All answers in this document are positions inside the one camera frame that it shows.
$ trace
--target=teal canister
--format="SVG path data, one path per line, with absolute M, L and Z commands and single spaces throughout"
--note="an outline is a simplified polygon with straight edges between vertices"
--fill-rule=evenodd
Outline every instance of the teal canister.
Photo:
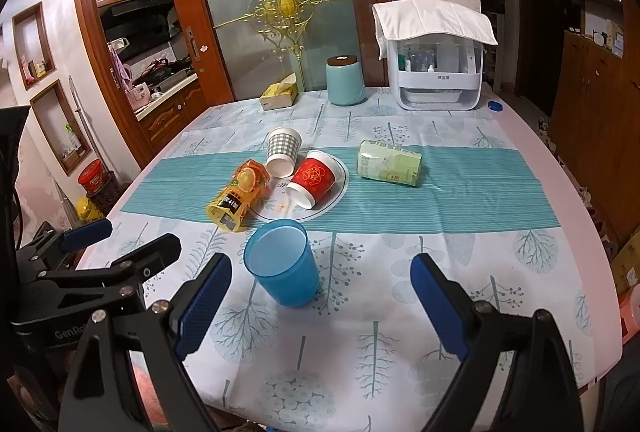
M 326 89 L 334 105 L 355 105 L 364 100 L 364 79 L 357 56 L 345 54 L 326 60 Z

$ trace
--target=pink stool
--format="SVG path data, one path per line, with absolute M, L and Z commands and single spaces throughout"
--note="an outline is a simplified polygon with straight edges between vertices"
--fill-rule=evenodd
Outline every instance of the pink stool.
M 640 331 L 640 284 L 628 291 L 620 301 L 622 344 L 626 344 Z

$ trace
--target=orange juice bottle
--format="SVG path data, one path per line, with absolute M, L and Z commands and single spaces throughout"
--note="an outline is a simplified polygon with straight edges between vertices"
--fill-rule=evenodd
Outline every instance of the orange juice bottle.
M 262 164 L 252 159 L 245 161 L 236 168 L 225 189 L 207 205 L 207 216 L 222 229 L 238 231 L 251 203 L 260 196 L 270 178 Z

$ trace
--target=blue plastic cup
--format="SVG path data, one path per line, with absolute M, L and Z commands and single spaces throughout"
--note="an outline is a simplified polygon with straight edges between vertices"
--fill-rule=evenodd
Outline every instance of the blue plastic cup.
M 282 306 L 303 306 L 318 289 L 318 267 L 306 231 L 291 219 L 258 228 L 244 249 L 244 265 Z

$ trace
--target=blue bottle cap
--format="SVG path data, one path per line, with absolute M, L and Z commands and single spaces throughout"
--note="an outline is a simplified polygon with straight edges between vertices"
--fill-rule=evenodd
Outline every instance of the blue bottle cap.
M 497 101 L 490 101 L 489 103 L 487 103 L 487 106 L 491 110 L 494 110 L 495 112 L 501 112 L 502 111 L 502 103 L 498 103 Z

